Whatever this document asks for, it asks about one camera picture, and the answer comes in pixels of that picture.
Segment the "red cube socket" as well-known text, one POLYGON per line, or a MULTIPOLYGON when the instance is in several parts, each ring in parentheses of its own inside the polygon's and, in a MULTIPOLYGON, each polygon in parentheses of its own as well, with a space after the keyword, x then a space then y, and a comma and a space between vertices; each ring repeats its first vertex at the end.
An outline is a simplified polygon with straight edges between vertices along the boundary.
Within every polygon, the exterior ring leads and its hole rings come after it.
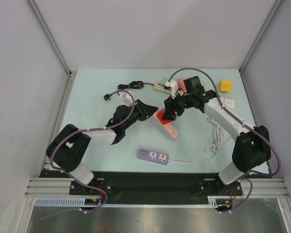
POLYGON ((163 115, 164 115, 164 113, 165 113, 165 108, 161 109, 161 110, 157 113, 157 119, 158 119, 158 121, 159 121, 161 124, 163 124, 163 125, 168 124, 168 123, 171 123, 171 122, 173 121, 173 119, 172 119, 172 120, 170 120, 170 119, 164 120, 164 119, 163 119, 163 115))

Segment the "pink power strip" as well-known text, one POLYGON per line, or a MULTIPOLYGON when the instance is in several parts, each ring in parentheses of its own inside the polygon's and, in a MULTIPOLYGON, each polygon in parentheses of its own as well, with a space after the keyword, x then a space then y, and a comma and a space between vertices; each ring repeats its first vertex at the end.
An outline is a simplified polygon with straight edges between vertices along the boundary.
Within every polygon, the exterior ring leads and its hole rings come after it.
POLYGON ((158 113, 159 111, 160 111, 160 110, 156 111, 156 112, 154 113, 154 115, 153 115, 154 118, 156 119, 158 125, 161 126, 161 127, 165 130, 165 132, 167 133, 167 135, 169 135, 172 139, 176 139, 176 138, 178 137, 178 135, 179 135, 177 129, 172 125, 172 122, 171 122, 171 123, 168 123, 168 124, 165 124, 165 125, 161 124, 161 123, 158 121, 158 119, 157 119, 157 113, 158 113))

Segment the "purple power strip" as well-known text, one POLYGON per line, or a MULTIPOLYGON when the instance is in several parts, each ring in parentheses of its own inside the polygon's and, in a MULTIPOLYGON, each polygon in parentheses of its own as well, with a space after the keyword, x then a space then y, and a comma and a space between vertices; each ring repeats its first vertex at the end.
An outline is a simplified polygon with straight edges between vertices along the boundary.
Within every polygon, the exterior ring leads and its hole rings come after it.
POLYGON ((164 166, 169 163, 169 154, 143 148, 137 150, 137 158, 164 166))

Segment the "white cube socket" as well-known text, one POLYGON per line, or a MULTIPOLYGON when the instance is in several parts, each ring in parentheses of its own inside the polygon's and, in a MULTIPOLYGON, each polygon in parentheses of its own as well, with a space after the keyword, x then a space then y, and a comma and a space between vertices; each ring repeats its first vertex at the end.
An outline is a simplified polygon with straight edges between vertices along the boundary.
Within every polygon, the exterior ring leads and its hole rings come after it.
POLYGON ((227 107, 229 107, 230 109, 235 109, 235 100, 227 99, 224 97, 220 97, 220 99, 222 103, 225 104, 227 107))

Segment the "yellow cube socket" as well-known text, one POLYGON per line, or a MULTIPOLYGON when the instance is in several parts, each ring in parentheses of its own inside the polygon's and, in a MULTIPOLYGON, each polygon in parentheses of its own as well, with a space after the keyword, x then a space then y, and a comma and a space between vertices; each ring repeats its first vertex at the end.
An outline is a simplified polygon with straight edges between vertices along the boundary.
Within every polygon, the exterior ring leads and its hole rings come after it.
POLYGON ((232 81, 220 81, 219 82, 219 91, 231 92, 231 90, 232 90, 232 81))

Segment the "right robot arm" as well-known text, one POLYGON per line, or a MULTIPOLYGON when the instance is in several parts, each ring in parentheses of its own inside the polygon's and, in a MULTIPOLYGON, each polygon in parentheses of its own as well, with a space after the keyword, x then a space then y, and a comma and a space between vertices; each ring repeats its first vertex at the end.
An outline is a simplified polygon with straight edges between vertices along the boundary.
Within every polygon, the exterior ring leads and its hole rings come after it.
POLYGON ((184 94, 178 92, 178 83, 167 81, 164 88, 170 96, 164 101, 162 120, 174 121, 185 109, 195 108, 214 119, 234 140, 232 161, 218 173, 214 190, 225 195, 231 190, 231 183, 249 170, 260 166, 271 158, 269 132, 264 126, 246 125, 223 104, 214 90, 206 91, 198 76, 183 81, 184 94))

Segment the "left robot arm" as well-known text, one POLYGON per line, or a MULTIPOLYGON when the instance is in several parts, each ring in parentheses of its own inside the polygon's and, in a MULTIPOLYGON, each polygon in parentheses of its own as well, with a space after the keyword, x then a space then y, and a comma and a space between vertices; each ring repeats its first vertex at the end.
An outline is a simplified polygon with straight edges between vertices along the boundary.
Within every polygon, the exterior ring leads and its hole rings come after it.
POLYGON ((137 121, 145 121, 158 107, 135 100, 133 105, 120 105, 105 128, 80 130, 67 124, 46 149, 50 164, 80 182, 80 189, 93 194, 97 189, 94 174, 81 161, 89 145, 115 145, 126 135, 126 130, 137 121))

